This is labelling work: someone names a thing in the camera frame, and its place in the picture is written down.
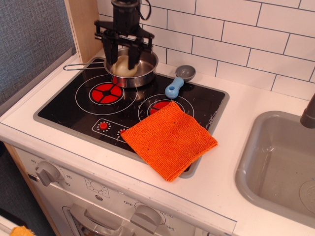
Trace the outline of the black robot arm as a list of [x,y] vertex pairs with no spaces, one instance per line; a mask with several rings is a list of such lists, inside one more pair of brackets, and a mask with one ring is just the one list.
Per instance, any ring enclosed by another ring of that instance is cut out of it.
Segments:
[[140,19],[149,19],[141,14],[139,0],[113,0],[113,21],[95,21],[96,38],[101,40],[106,59],[110,65],[118,60],[118,46],[128,47],[128,68],[133,69],[143,51],[152,51],[154,35],[140,27]]

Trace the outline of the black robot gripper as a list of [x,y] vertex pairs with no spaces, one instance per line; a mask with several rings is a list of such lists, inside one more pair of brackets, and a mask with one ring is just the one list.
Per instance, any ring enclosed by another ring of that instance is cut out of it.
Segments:
[[118,46],[129,47],[128,69],[132,70],[139,62],[142,51],[151,51],[154,35],[140,27],[140,20],[144,17],[139,4],[114,4],[113,20],[96,20],[97,37],[101,38],[106,61],[113,66],[118,60]]

